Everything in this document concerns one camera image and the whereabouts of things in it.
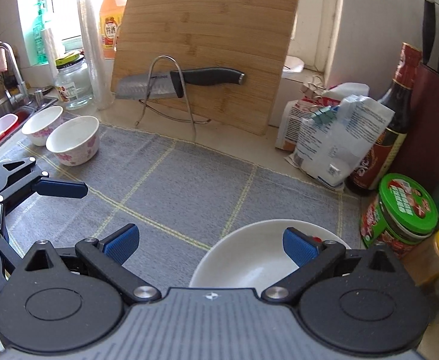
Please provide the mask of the dark red knife block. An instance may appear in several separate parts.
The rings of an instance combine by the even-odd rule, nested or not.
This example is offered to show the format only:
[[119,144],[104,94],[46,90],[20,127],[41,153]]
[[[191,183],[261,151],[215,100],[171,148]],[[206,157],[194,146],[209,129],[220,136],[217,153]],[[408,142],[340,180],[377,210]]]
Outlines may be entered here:
[[424,56],[411,99],[412,123],[391,166],[392,172],[409,176],[430,192],[439,184],[439,53],[437,66],[428,66],[436,31],[436,3],[424,0]]

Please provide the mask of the large white floral plate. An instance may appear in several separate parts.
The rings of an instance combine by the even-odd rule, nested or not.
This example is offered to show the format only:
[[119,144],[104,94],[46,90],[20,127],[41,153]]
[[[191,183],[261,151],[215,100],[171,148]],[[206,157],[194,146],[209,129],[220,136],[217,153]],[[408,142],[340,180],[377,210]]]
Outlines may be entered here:
[[245,225],[218,241],[201,259],[191,288],[254,288],[258,293],[289,275],[297,265],[283,250],[286,228],[343,243],[325,228],[295,219],[269,219]]

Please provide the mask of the white floral bowl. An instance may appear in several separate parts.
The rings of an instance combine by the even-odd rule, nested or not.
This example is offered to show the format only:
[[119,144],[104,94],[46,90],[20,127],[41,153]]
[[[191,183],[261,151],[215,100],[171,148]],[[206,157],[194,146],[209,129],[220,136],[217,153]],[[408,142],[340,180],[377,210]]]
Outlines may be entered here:
[[46,149],[65,166],[85,164],[97,153],[100,122],[94,116],[79,116],[57,127],[46,141]]
[[51,106],[34,114],[21,129],[21,133],[35,146],[45,146],[49,135],[63,122],[63,108]]

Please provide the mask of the plastic wrap roll tall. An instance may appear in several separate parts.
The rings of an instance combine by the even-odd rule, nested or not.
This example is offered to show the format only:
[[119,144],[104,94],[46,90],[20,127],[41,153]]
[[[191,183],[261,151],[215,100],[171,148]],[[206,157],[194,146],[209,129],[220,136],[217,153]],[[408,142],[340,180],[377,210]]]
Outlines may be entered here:
[[88,64],[92,85],[93,102],[99,111],[113,105],[114,96],[110,90],[110,75],[103,55],[99,19],[92,0],[78,0],[81,38],[84,55]]

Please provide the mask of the red white food bag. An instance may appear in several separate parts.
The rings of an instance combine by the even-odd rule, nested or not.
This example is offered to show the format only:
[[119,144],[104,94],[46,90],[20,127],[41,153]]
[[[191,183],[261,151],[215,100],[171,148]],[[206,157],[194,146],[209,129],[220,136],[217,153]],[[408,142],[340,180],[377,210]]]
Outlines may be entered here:
[[294,151],[303,118],[320,108],[335,107],[351,94],[368,96],[369,91],[368,85],[357,82],[324,88],[320,83],[282,79],[270,120],[270,125],[278,127],[276,149]]

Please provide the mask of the orange oil bottle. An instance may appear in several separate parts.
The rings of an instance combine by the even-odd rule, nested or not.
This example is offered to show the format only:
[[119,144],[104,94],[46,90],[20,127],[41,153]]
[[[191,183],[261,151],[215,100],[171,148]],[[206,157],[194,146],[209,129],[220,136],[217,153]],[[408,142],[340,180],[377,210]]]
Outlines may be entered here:
[[115,56],[114,43],[127,0],[102,0],[100,8],[101,49],[105,59]]

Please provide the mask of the green lid sauce tub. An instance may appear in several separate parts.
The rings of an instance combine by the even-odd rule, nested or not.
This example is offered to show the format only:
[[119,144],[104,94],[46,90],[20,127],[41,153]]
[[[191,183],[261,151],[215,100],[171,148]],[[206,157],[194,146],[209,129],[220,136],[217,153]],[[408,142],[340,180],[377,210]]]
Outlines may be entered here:
[[438,212],[431,195],[413,179],[389,173],[363,213],[359,232],[365,247],[383,242],[403,258],[428,239],[437,224]]

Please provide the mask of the yellow lid spice jar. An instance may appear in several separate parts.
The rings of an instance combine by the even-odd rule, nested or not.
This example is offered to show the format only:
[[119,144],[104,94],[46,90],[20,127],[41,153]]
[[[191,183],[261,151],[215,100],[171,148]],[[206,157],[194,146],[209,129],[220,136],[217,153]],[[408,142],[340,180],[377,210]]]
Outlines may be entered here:
[[401,261],[417,286],[439,277],[439,230],[417,245]]

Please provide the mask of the glass jar green lid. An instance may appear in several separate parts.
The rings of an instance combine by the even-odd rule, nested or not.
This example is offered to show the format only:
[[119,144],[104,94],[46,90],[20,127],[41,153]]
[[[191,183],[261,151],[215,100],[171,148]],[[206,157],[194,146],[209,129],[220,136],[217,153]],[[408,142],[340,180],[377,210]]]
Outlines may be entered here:
[[82,52],[71,51],[55,60],[55,87],[66,110],[85,107],[93,98],[89,69]]

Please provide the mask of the white printed food bag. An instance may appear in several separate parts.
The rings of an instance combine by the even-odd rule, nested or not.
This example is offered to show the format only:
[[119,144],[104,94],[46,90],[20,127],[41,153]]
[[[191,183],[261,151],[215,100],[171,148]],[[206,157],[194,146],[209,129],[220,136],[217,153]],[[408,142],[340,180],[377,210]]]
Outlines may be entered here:
[[338,106],[302,119],[296,147],[286,160],[328,189],[342,190],[393,116],[393,110],[371,97],[347,96]]

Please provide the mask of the bamboo cutting board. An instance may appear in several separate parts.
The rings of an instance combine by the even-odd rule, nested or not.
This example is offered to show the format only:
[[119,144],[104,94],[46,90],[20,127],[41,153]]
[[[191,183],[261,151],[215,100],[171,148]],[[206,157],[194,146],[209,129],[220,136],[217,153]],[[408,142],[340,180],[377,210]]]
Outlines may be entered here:
[[127,0],[111,86],[159,55],[179,68],[234,68],[243,85],[186,87],[161,104],[263,135],[280,85],[298,0]]

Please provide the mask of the dark soy sauce bottle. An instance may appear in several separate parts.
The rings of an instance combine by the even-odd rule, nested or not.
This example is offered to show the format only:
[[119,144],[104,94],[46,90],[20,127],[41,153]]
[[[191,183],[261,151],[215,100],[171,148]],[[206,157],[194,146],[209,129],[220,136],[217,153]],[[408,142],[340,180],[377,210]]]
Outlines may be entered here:
[[410,100],[422,53],[408,43],[401,46],[400,59],[392,82],[379,103],[394,111],[393,119],[375,144],[346,179],[355,194],[368,196],[389,170],[410,127]]

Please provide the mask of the plastic wrap roll short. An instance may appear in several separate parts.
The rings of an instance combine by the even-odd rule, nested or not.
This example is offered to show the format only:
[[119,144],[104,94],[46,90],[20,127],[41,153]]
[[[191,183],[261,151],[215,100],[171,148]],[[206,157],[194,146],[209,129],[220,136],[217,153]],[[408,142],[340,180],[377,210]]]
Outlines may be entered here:
[[65,47],[61,39],[54,33],[54,30],[51,27],[45,27],[41,31],[41,36],[49,64],[49,70],[52,74],[53,80],[55,80],[58,73],[56,60],[65,54]]

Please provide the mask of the steel kitchen sink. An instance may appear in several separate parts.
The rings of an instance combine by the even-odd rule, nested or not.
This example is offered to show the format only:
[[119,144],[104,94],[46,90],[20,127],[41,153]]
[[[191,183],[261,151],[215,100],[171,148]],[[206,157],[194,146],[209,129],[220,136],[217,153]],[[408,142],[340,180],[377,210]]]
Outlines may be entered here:
[[2,98],[0,100],[0,140],[3,141],[15,133],[37,112],[58,104],[59,100],[56,97],[46,96],[42,106],[37,106],[36,102],[32,101],[28,105],[13,109],[9,99]]

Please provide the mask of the grey blue checked towel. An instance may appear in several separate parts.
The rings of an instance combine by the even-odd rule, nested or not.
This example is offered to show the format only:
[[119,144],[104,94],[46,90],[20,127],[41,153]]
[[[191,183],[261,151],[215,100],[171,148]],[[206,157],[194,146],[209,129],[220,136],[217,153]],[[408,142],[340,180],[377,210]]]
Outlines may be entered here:
[[52,176],[82,180],[80,200],[33,196],[6,219],[11,242],[24,254],[39,239],[56,247],[101,238],[125,224],[140,230],[130,271],[159,287],[189,285],[197,265],[228,234],[269,219],[316,224],[358,248],[360,201],[334,192],[286,162],[274,136],[208,126],[197,143],[178,127],[159,130],[103,124],[97,154],[62,165],[21,133],[0,147],[0,161],[33,156]]

